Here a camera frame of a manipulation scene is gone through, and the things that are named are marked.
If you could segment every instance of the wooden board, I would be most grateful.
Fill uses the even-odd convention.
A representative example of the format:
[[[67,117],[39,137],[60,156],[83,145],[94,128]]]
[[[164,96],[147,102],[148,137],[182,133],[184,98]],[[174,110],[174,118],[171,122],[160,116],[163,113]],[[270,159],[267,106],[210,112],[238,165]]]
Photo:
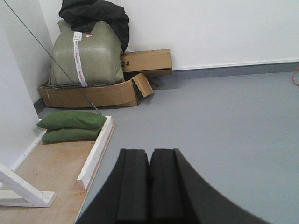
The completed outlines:
[[[114,130],[115,123],[113,122],[112,117],[109,116],[106,118],[107,120],[104,123],[103,128],[99,133],[93,145],[93,148],[91,149],[89,156],[86,159],[86,162],[77,178],[77,185],[81,190],[88,189],[88,186],[90,186],[90,183],[93,181],[95,172],[98,169],[100,162],[102,161],[112,132]]]
[[[0,223],[74,223],[87,194],[87,190],[79,190],[77,177],[94,143],[40,143],[16,174],[37,189],[55,191],[57,197],[50,208],[0,206]]]

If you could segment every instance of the white wooden leg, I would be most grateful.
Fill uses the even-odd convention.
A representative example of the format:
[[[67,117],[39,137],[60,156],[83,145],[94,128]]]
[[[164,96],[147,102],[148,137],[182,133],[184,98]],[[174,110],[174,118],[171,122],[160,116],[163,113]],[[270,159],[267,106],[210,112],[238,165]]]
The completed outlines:
[[[105,121],[103,128],[100,131],[99,136],[97,137],[93,148],[91,149],[90,154],[88,155],[88,158],[86,159],[86,162],[77,178],[77,184],[81,190],[86,190],[88,188],[88,185],[93,178],[93,173],[97,165],[99,165],[101,162],[107,144],[109,143],[110,137],[114,130],[115,124],[112,117],[107,116],[106,118],[107,120]]]
[[[41,192],[0,163],[0,182],[11,190],[0,190],[0,205],[50,207],[56,197],[52,191]]]

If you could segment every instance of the white metal stand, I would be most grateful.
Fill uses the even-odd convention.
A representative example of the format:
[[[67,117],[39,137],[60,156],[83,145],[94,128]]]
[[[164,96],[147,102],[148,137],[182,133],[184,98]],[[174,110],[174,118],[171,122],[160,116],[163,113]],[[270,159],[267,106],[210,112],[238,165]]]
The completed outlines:
[[[53,191],[39,191],[1,162],[0,182],[11,189],[0,190],[0,205],[48,208],[56,197]]]

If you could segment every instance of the white wall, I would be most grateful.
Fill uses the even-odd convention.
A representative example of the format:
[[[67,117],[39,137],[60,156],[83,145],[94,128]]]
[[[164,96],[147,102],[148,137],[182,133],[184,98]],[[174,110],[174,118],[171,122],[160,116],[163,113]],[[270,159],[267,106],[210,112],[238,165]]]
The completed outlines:
[[[51,52],[53,45],[39,1],[6,1],[45,48]],[[9,10],[4,1],[0,1],[0,21],[34,103],[40,98],[38,87],[50,75],[49,56]]]
[[[0,162],[14,169],[36,140],[39,121],[0,22]]]
[[[60,34],[59,27],[58,27],[58,21],[61,19],[58,16],[59,10],[61,9],[62,0],[38,0],[41,9],[43,12],[43,16],[45,18],[45,22],[48,27],[48,31],[51,34],[51,41],[54,45],[55,40]]]
[[[170,48],[174,69],[299,61],[299,1],[130,0],[130,50]]]

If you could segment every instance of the red cable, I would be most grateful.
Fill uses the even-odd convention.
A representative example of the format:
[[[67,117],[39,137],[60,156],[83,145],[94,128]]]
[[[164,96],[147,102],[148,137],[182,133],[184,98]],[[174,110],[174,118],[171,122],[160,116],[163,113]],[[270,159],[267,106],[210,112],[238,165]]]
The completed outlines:
[[[297,86],[299,86],[299,84],[295,82],[295,74],[296,74],[296,72],[297,72],[298,70],[299,70],[299,67],[295,69],[294,74],[293,74],[293,77],[292,77],[293,83],[294,83],[295,85],[297,85]]]

